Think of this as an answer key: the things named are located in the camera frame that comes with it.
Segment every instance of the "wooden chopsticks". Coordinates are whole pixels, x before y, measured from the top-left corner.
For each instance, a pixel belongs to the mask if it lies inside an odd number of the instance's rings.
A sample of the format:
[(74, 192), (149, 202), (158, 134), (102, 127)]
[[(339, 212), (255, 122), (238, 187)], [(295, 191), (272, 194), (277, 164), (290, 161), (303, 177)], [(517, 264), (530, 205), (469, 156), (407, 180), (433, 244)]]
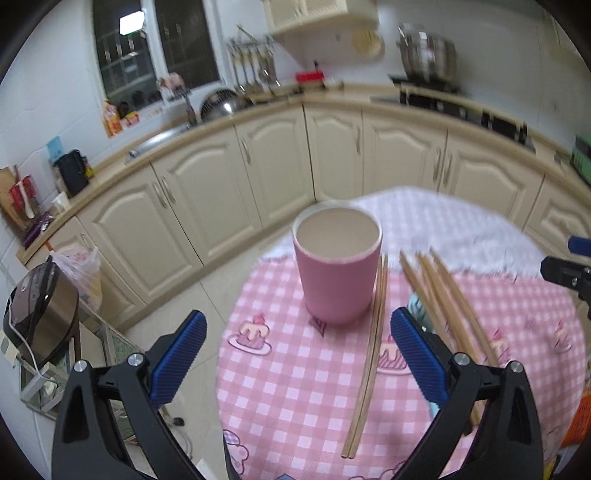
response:
[(472, 330), (474, 331), (474, 334), (478, 339), (480, 348), (482, 348), (482, 351), (484, 351), (488, 359), (488, 364), (491, 367), (498, 367), (499, 359), (493, 347), (491, 346), (491, 343), (488, 337), (486, 336), (486, 333), (483, 330), (482, 325), (480, 325), (480, 321), (478, 321), (478, 316), (472, 308), (472, 305), (470, 305), (470, 302), (466, 299), (466, 297), (460, 290), (460, 287), (457, 285), (456, 281), (452, 277), (452, 274), (449, 273), (449, 270), (446, 268), (445, 264), (443, 263), (439, 255), (437, 255), (437, 252), (431, 249), (431, 255), (433, 256), (433, 260), (437, 265), (437, 270), (443, 278), (443, 281), (446, 283), (446, 286), (452, 292), (452, 296), (454, 297), (457, 305), (460, 307), (460, 310), (464, 314), (464, 317), (466, 317), (468, 322), (470, 322), (470, 326), (472, 327)]
[(376, 287), (374, 295), (374, 306), (372, 308), (371, 325), (369, 328), (368, 353), (365, 357), (365, 366), (363, 367), (363, 377), (355, 411), (349, 426), (349, 432), (345, 440), (345, 445), (341, 452), (342, 458), (355, 458), (361, 434), (367, 421), (369, 404), (374, 393), (375, 375), (378, 369), (379, 350), (382, 345), (382, 332), (384, 330), (384, 314), (386, 306), (387, 286), (388, 286), (388, 256), (380, 258), (378, 264), (378, 273), (376, 275)]
[(452, 340), (447, 334), (445, 324), (443, 323), (444, 318), (441, 314), (439, 304), (437, 303), (437, 300), (434, 298), (434, 296), (429, 292), (429, 290), (431, 290), (431, 285), (429, 284), (428, 286), (423, 286), (402, 251), (400, 251), (400, 264), (402, 265), (402, 271), (404, 272), (404, 275), (406, 276), (413, 290), (417, 293), (419, 300), (421, 300), (423, 307), (425, 307), (425, 310), (427, 311), (427, 315), (429, 315), (429, 318), (433, 322), (433, 326), (435, 327), (439, 338), (443, 340), (443, 343), (446, 344), (447, 348), (452, 350)]

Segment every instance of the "stove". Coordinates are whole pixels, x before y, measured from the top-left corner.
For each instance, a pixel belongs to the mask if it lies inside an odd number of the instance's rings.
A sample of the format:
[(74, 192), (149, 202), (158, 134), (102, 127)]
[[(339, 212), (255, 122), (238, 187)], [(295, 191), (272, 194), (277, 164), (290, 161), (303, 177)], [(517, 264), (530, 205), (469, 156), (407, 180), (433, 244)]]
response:
[(525, 123), (518, 125), (509, 122), (503, 118), (495, 117), (486, 110), (467, 108), (460, 103), (452, 102), (450, 100), (441, 100), (426, 94), (419, 95), (417, 93), (407, 92), (406, 90), (401, 90), (399, 96), (373, 96), (370, 97), (370, 100), (371, 102), (377, 103), (407, 105), (452, 116), (453, 118), (469, 122), (473, 125), (478, 125), (491, 132), (503, 135), (535, 153), (535, 147), (528, 136), (527, 125)]
[(441, 82), (441, 81), (432, 81), (426, 82), (421, 77), (416, 78), (409, 78), (409, 77), (395, 77), (394, 75), (388, 75), (390, 80), (394, 85), (399, 85), (401, 87), (404, 86), (412, 86), (412, 87), (420, 87), (420, 88), (428, 88), (430, 90), (436, 90), (438, 92), (444, 93), (459, 93), (460, 87), (457, 85), (453, 85), (451, 83)]

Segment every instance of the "rice cooker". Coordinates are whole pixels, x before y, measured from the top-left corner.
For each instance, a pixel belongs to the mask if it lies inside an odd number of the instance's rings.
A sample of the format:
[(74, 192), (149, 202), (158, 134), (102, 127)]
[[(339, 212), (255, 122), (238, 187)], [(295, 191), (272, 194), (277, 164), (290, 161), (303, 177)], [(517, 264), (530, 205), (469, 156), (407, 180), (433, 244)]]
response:
[(59, 357), (77, 332), (78, 302), (78, 289), (49, 256), (12, 291), (4, 313), (4, 333), (32, 364), (26, 345), (10, 328), (12, 322), (41, 368)]

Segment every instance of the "window frame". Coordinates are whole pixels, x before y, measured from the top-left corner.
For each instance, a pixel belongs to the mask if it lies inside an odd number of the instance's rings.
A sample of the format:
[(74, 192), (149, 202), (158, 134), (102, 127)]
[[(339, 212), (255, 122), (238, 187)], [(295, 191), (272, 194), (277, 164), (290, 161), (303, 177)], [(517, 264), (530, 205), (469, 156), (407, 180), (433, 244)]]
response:
[[(92, 62), (95, 66), (95, 89), (97, 92), (97, 100), (99, 105), (102, 106), (103, 102), (107, 100), (105, 86), (103, 85), (102, 76), (100, 74), (99, 59), (96, 53), (96, 39), (94, 35), (93, 15), (92, 15), (92, 1), (87, 0), (87, 19), (89, 23), (89, 31), (92, 32), (92, 42), (89, 43), (89, 54), (92, 55), (94, 61)], [(219, 74), (219, 80), (217, 82), (207, 83), (191, 89), (190, 100), (195, 109), (199, 108), (202, 99), (212, 90), (221, 88), (227, 85), (226, 79), (232, 78), (230, 76), (230, 64), (229, 58), (226, 52), (225, 42), (223, 40), (222, 25), (220, 21), (219, 11), (217, 5), (213, 0), (202, 0), (203, 9), (205, 10), (205, 16), (207, 20), (207, 27), (209, 29), (209, 37), (212, 42), (213, 57), (217, 65), (217, 71)], [(164, 49), (162, 47), (162, 41), (160, 39), (160, 31), (158, 27), (158, 19), (156, 16), (156, 6), (154, 0), (140, 0), (141, 9), (145, 14), (144, 30), (146, 32), (146, 42), (148, 44), (148, 50), (152, 58), (152, 66), (154, 68), (154, 74), (156, 78), (161, 78), (169, 75), (172, 72), (168, 71), (166, 65), (166, 59), (164, 57)], [(157, 105), (162, 105), (165, 109), (172, 108), (176, 105), (184, 103), (183, 99), (177, 99), (170, 102), (165, 96), (162, 100), (156, 103), (152, 103), (145, 107), (142, 107), (139, 111), (142, 112), (144, 109), (152, 110)]]

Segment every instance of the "plastic bag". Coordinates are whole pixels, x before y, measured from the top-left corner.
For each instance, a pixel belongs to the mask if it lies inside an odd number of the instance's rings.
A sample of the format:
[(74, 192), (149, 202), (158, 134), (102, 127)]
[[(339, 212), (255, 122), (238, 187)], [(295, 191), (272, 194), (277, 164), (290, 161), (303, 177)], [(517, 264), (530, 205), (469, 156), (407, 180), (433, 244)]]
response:
[(99, 249), (79, 245), (60, 252), (53, 252), (53, 261), (78, 288), (80, 299), (94, 312), (103, 302), (100, 287)]

